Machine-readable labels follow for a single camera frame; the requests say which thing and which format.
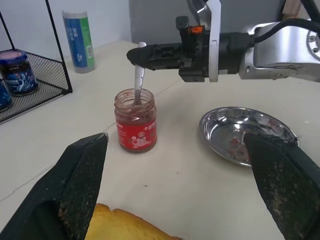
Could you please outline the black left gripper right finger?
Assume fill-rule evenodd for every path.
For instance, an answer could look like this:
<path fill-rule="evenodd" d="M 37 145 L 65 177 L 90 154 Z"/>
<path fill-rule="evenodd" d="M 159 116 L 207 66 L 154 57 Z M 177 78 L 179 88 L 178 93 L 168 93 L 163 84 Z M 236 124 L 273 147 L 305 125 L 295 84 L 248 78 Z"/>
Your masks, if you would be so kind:
<path fill-rule="evenodd" d="M 255 182 L 285 240 L 320 240 L 320 167 L 296 141 L 244 135 Z"/>

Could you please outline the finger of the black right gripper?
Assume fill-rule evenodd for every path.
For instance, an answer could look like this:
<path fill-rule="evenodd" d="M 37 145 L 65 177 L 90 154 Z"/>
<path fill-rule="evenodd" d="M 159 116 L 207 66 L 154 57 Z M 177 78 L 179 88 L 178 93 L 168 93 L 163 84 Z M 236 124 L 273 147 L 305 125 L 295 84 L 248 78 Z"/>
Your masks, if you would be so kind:
<path fill-rule="evenodd" d="M 153 44 L 127 52 L 127 59 L 138 66 L 183 66 L 187 61 L 181 43 Z"/>
<path fill-rule="evenodd" d="M 147 64 L 140 64 L 139 65 L 140 67 L 144 68 L 144 69 L 149 69 L 149 70 L 152 70 L 152 71 L 157 71 L 157 70 L 175 70 L 175 69 L 180 69 L 180 65 L 176 65 L 176 64 L 169 64 L 169 65 L 159 65 L 159 64 L 156 64 L 156 65 L 147 65 Z"/>

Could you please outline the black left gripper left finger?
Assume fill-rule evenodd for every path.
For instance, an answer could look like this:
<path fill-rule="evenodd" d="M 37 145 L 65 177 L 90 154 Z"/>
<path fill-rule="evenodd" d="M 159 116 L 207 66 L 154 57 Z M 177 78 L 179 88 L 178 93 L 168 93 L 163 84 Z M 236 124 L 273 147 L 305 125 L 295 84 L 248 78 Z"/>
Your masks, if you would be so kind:
<path fill-rule="evenodd" d="M 30 190 L 0 240 L 84 240 L 99 195 L 106 132 L 69 145 Z"/>

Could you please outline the metal spoon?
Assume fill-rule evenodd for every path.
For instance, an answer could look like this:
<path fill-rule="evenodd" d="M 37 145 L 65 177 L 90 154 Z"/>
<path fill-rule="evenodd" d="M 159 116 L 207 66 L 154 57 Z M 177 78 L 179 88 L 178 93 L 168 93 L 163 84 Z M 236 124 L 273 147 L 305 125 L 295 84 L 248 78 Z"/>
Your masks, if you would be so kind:
<path fill-rule="evenodd" d="M 134 101 L 133 106 L 139 106 L 142 104 L 141 91 L 143 81 L 145 77 L 145 69 L 139 65 L 135 65 L 135 79 L 134 79 Z"/>

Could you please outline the yellow bread slice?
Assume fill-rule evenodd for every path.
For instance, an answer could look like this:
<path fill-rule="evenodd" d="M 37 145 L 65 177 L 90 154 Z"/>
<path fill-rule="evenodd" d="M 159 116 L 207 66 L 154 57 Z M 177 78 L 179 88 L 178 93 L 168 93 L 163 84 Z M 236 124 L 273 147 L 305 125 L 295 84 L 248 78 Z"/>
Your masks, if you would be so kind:
<path fill-rule="evenodd" d="M 97 203 L 84 240 L 183 240 L 130 212 Z"/>

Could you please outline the red label jam jar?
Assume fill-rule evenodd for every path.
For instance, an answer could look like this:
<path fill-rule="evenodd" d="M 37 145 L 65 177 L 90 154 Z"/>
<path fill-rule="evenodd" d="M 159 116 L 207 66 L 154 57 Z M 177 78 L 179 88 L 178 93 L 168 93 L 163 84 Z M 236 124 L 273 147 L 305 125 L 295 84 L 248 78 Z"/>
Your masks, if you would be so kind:
<path fill-rule="evenodd" d="M 157 143 L 157 109 L 152 92 L 142 89 L 140 105 L 134 105 L 135 90 L 125 89 L 114 99 L 119 145 L 128 152 L 151 150 Z"/>

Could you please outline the blue label jam jar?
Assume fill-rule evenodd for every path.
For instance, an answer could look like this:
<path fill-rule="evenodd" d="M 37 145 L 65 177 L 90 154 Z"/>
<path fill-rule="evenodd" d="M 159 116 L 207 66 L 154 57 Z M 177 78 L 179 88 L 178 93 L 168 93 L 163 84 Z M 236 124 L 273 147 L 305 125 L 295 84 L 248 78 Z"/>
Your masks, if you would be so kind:
<path fill-rule="evenodd" d="M 0 112 L 10 108 L 12 105 L 12 98 L 8 92 L 3 79 L 0 79 Z"/>
<path fill-rule="evenodd" d="M 15 96 L 29 95 L 39 88 L 25 51 L 0 51 L 0 72 L 9 91 Z"/>

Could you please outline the stainless steel plate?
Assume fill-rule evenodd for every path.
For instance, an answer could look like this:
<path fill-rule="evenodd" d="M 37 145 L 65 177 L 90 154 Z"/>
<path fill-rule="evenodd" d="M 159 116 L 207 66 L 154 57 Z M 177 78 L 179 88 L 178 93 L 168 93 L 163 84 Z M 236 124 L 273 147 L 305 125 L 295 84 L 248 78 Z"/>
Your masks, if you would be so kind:
<path fill-rule="evenodd" d="M 300 146 L 298 136 L 283 122 L 264 112 L 236 106 L 219 107 L 205 113 L 199 133 L 206 146 L 222 158 L 242 167 L 251 167 L 244 136 L 266 134 Z"/>

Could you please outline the blue green bag roll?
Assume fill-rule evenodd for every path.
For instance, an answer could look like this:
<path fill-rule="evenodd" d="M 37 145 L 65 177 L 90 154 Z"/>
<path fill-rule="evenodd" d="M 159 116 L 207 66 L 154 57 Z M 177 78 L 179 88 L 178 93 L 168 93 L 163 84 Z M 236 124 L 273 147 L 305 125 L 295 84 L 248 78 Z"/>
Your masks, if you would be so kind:
<path fill-rule="evenodd" d="M 96 69 L 89 19 L 84 12 L 62 12 L 74 71 L 86 74 Z"/>

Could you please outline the wooden board piece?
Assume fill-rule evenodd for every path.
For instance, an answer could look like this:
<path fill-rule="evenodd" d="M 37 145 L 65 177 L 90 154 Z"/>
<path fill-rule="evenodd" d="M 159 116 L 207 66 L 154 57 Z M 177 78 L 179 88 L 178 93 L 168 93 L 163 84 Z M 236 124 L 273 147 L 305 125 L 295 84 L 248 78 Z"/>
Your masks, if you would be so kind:
<path fill-rule="evenodd" d="M 285 0 L 282 10 L 282 20 L 304 18 L 304 8 L 301 0 Z"/>

